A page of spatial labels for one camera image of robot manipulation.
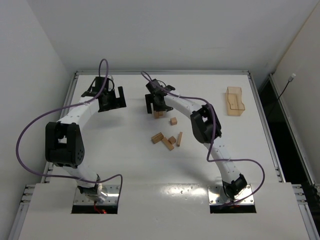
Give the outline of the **wooden block cube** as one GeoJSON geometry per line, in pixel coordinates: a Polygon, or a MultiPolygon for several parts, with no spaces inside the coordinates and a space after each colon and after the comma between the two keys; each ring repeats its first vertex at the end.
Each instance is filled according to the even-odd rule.
{"type": "Polygon", "coordinates": [[[170,119],[170,124],[171,124],[172,126],[176,125],[177,123],[178,123],[178,121],[177,121],[177,118],[176,118],[176,117],[172,117],[172,118],[170,119]]]}

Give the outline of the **thin wooden plank block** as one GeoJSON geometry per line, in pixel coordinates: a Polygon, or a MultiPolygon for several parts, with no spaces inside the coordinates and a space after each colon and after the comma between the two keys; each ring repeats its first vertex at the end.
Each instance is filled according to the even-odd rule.
{"type": "Polygon", "coordinates": [[[178,134],[178,138],[177,138],[177,141],[176,141],[176,146],[179,147],[181,145],[181,141],[182,141],[182,136],[183,136],[183,133],[180,132],[178,134]]]}

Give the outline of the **amber transparent plastic bin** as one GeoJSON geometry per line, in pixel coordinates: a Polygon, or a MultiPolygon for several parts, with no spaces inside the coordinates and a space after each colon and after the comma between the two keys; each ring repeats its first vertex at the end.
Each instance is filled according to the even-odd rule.
{"type": "Polygon", "coordinates": [[[228,86],[225,92],[226,111],[228,116],[239,117],[245,111],[242,101],[242,88],[228,86]]]}

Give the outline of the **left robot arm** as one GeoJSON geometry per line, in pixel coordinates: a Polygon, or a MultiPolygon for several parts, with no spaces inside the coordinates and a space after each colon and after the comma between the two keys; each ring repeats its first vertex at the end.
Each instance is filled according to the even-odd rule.
{"type": "Polygon", "coordinates": [[[80,193],[92,201],[102,201],[107,193],[100,176],[85,162],[81,131],[94,114],[126,106],[123,87],[115,87],[111,75],[97,76],[64,117],[45,127],[45,159],[75,178],[80,193]]]}

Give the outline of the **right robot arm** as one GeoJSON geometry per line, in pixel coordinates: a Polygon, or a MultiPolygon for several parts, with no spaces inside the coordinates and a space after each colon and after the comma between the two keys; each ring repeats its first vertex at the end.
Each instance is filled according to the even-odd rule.
{"type": "Polygon", "coordinates": [[[215,162],[220,171],[224,194],[234,201],[247,186],[247,181],[224,146],[221,124],[213,106],[199,97],[181,96],[173,86],[163,87],[157,79],[149,80],[146,88],[149,91],[145,95],[149,114],[151,108],[157,112],[175,109],[190,119],[193,136],[208,149],[207,161],[215,162]]]}

